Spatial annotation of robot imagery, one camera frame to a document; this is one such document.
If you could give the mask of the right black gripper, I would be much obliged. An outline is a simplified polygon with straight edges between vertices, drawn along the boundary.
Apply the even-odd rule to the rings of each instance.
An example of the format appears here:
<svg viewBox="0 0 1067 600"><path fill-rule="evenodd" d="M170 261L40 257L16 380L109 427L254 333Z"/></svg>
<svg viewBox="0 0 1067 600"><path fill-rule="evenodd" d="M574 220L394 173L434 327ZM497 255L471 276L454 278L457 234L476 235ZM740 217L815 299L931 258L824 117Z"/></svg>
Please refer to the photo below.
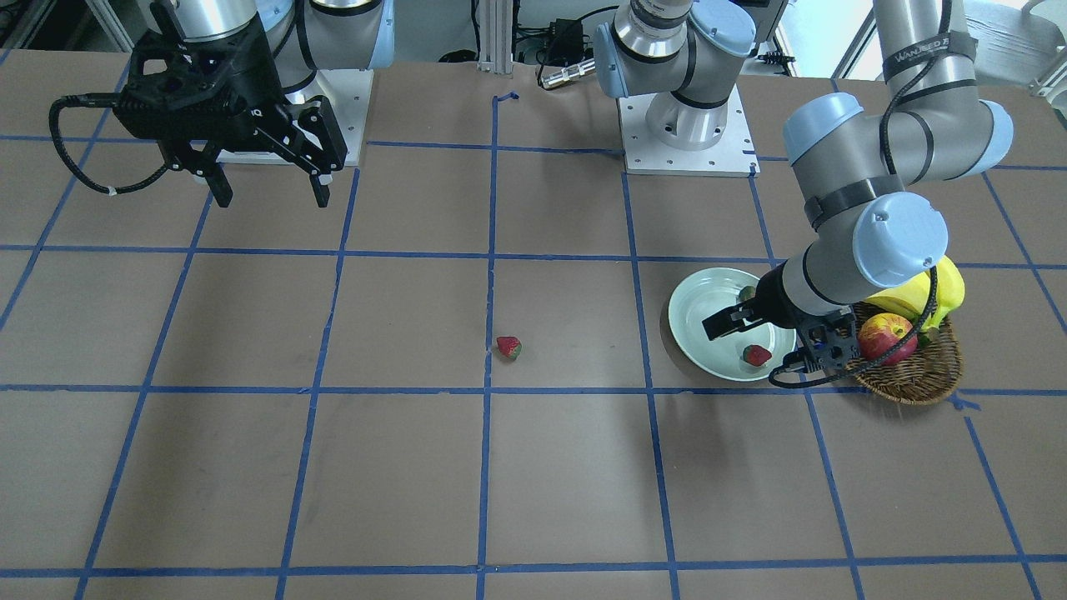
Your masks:
<svg viewBox="0 0 1067 600"><path fill-rule="evenodd" d="M133 64L113 111L127 132L158 141L168 163L198 173L219 208L233 188L218 153L274 153L302 168L318 208L330 204L332 172L348 148L331 102L294 105L281 79L261 22L225 37L184 40L175 23L138 40Z"/></svg>

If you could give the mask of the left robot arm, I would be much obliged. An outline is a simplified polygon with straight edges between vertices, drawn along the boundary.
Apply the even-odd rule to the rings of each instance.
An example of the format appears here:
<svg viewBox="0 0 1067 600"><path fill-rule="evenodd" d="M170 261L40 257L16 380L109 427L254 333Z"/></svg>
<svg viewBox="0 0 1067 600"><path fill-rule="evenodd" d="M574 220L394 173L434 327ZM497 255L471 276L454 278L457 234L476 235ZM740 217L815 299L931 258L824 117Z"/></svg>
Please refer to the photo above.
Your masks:
<svg viewBox="0 0 1067 600"><path fill-rule="evenodd" d="M751 299L686 323L676 343L688 356L775 326L803 340L782 372L845 368L859 354L851 307L945 255L944 217L908 187L983 173L1009 151L1012 117L977 95L964 3L876 1L874 13L890 91L883 113L834 92L784 125L815 242L761 277ZM706 159L736 132L730 98L755 37L752 17L730 1L625 2L592 38L599 86L618 100L650 98L638 141Z"/></svg>

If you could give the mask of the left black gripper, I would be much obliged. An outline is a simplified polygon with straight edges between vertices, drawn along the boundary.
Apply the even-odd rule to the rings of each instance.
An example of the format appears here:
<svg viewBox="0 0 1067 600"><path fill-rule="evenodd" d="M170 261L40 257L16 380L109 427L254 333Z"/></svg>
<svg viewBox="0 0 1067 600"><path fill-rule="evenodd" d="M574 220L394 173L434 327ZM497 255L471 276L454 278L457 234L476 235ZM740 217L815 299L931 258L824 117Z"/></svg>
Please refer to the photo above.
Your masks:
<svg viewBox="0 0 1067 600"><path fill-rule="evenodd" d="M702 320L708 341L774 323L796 331L801 347L798 358L789 358L792 368L803 364L806 373L843 372L860 357L856 316L851 307L827 303L805 274L793 277L796 262L784 262L759 278L746 307L723 307Z"/></svg>

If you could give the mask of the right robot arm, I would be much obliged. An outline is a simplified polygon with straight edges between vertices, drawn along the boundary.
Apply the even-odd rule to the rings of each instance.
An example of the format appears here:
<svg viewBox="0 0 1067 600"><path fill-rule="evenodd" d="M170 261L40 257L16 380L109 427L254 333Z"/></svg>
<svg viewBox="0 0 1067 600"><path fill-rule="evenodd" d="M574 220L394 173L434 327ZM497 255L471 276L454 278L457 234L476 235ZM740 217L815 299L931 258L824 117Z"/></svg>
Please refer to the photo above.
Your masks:
<svg viewBox="0 0 1067 600"><path fill-rule="evenodd" d="M362 126L330 76L367 75L395 57L391 1L143 1L114 114L153 140L164 167L233 190L223 161L274 157L308 175L321 208L332 176L359 158Z"/></svg>

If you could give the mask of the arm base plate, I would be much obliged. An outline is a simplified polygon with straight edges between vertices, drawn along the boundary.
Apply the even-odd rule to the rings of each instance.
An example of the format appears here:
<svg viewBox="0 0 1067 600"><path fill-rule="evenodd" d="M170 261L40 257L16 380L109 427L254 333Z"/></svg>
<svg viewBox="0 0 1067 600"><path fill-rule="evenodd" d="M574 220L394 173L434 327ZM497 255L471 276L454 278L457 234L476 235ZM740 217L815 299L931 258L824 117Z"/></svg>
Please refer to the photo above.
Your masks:
<svg viewBox="0 0 1067 600"><path fill-rule="evenodd" d="M630 174L749 178L761 173L737 86L713 109L679 102L671 92L617 104Z"/></svg>
<svg viewBox="0 0 1067 600"><path fill-rule="evenodd" d="M290 105L269 54L230 56L209 72L207 61L168 66L147 92L127 86L117 105L123 126L155 139L169 168L203 176L218 163L283 164L305 174L344 165L351 132L346 110L330 94Z"/></svg>

